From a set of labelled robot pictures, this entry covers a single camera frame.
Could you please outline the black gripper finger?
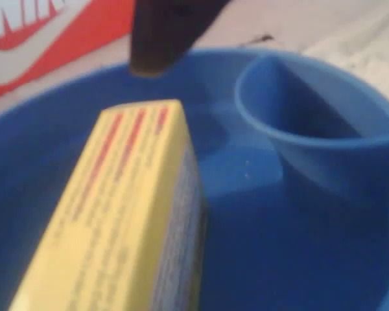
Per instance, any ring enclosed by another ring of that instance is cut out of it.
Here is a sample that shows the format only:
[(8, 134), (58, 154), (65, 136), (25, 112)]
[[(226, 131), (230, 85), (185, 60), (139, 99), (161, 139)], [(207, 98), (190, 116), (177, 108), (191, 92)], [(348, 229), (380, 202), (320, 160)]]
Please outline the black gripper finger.
[(218, 18), (228, 1), (136, 1), (130, 40), (130, 71), (162, 75)]

